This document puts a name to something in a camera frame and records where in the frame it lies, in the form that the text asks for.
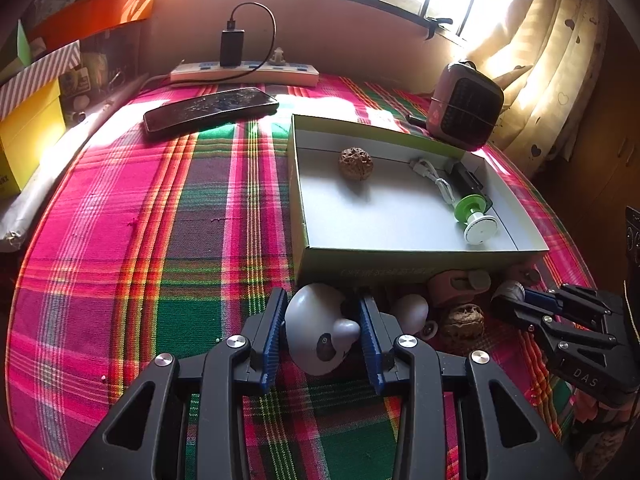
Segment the black smartphone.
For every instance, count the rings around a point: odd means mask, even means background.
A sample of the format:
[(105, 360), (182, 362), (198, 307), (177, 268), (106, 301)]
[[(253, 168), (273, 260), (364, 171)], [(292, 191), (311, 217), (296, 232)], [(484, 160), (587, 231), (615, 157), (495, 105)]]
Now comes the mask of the black smartphone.
[(165, 139), (273, 115), (279, 105), (276, 98), (258, 88), (231, 89), (148, 110), (142, 124), (149, 139)]

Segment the pink black mini heater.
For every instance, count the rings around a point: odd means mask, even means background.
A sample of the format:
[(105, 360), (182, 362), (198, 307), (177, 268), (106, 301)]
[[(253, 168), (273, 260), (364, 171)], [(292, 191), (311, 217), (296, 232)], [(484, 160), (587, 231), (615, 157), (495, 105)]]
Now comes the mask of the pink black mini heater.
[(433, 92), (426, 130), (435, 139), (475, 152), (494, 130), (503, 100), (502, 89), (473, 62), (450, 63)]

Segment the white panda toy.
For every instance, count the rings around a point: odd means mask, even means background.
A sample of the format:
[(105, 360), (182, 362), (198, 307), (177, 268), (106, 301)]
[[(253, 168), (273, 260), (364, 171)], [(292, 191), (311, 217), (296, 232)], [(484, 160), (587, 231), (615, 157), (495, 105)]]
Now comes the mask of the white panda toy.
[(360, 337), (360, 326), (342, 312), (346, 297), (334, 287), (303, 286), (285, 310), (288, 353), (297, 367), (311, 376), (335, 370)]

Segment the white power strip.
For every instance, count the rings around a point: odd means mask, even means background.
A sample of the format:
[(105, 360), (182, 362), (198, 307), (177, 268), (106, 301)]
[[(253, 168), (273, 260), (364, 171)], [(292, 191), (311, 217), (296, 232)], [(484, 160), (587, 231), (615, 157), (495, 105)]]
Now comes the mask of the white power strip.
[(320, 74), (312, 65), (265, 64), (257, 67), (258, 62), (243, 62), (236, 67), (221, 67), (218, 62), (182, 63), (169, 74), (171, 82), (213, 81), (220, 84), (225, 81), (237, 81), (241, 84), (284, 84), (285, 86), (315, 87)]

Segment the pink cable clip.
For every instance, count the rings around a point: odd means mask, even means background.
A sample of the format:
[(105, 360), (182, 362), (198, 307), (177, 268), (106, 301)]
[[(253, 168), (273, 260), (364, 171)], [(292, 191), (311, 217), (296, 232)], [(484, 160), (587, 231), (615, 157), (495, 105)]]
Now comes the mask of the pink cable clip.
[(449, 270), (426, 282), (428, 301), (434, 308), (469, 304), (490, 286), (489, 273), (484, 270)]
[(541, 283), (541, 276), (533, 263), (518, 263), (503, 271), (506, 280), (516, 281), (524, 287), (534, 287)]

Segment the silver round knob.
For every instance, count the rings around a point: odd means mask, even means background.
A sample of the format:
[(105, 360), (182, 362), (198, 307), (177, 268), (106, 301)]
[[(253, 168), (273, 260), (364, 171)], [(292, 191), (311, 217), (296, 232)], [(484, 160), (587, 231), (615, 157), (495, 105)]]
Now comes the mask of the silver round knob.
[(491, 307), (494, 310), (512, 308), (525, 301), (525, 287), (518, 281), (506, 280), (498, 286), (491, 298)]

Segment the large brown walnut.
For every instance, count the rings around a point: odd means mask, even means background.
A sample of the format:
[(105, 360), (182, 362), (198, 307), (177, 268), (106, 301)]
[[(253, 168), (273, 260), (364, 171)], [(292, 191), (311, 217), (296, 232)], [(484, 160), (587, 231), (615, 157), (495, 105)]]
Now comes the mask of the large brown walnut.
[(450, 308), (439, 325), (440, 339), (447, 351), (463, 354), (472, 349), (485, 330), (484, 312), (477, 304)]

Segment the yellow box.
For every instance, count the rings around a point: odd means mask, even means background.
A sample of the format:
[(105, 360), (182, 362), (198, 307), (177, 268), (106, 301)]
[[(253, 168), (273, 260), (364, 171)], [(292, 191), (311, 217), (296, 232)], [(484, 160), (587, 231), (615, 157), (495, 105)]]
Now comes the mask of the yellow box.
[(58, 80), (53, 79), (2, 120), (1, 198), (24, 190), (42, 154), (65, 132), (60, 93)]

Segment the green box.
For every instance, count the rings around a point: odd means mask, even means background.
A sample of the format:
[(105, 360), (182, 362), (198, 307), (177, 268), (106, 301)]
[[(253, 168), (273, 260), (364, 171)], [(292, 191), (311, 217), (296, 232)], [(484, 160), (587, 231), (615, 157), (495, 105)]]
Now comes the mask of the green box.
[(10, 32), (0, 53), (0, 84), (4, 84), (16, 74), (32, 64), (32, 52), (21, 21)]

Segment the green white suction holder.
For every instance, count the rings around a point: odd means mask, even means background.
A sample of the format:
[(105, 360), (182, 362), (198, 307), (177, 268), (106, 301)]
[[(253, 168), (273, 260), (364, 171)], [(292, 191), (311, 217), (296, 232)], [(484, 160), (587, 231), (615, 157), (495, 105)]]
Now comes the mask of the green white suction holder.
[(454, 218), (464, 225), (463, 236), (469, 245), (485, 244), (498, 232), (498, 220), (486, 210), (486, 200), (480, 194), (464, 196), (454, 206)]

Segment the cream heart curtain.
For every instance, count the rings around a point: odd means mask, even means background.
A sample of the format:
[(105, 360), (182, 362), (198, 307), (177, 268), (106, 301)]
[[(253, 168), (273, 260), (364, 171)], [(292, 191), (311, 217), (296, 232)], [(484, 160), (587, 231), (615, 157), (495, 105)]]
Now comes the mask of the cream heart curtain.
[(506, 0), (467, 57), (503, 90), (490, 140), (526, 177), (573, 151), (598, 80), (606, 0)]

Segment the striped box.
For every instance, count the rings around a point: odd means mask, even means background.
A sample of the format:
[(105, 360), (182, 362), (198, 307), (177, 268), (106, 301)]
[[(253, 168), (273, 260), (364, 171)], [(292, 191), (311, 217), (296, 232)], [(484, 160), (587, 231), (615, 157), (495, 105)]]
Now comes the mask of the striped box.
[(0, 119), (8, 117), (30, 96), (80, 64), (80, 41), (60, 47), (8, 80), (0, 91)]

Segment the small figurine on strip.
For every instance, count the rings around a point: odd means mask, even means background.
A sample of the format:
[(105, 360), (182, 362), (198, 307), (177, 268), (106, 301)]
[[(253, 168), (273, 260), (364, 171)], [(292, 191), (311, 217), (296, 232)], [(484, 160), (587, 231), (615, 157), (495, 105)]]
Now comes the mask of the small figurine on strip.
[(276, 47), (268, 60), (268, 64), (272, 66), (285, 66), (284, 51), (280, 47)]

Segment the orange tray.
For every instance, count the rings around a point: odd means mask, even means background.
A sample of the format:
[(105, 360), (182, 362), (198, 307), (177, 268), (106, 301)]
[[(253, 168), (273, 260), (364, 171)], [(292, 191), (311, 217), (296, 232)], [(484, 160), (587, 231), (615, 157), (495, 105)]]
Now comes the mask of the orange tray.
[(26, 32), (29, 41), (41, 38), (49, 51), (99, 32), (143, 21), (154, 0), (78, 0)]

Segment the green white cardboard tray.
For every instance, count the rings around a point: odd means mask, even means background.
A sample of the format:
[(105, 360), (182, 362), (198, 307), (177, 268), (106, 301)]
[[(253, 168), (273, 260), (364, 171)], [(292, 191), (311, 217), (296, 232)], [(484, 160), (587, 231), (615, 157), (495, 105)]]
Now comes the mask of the green white cardboard tray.
[[(353, 146), (373, 159), (362, 182), (338, 169), (341, 151)], [(485, 244), (469, 245), (454, 218), (461, 198), (445, 171), (450, 159), (475, 174), (492, 201), (486, 214), (498, 220), (498, 232)], [(288, 187), (297, 285), (420, 283), (447, 270), (535, 263), (548, 252), (506, 170), (425, 136), (295, 114)]]

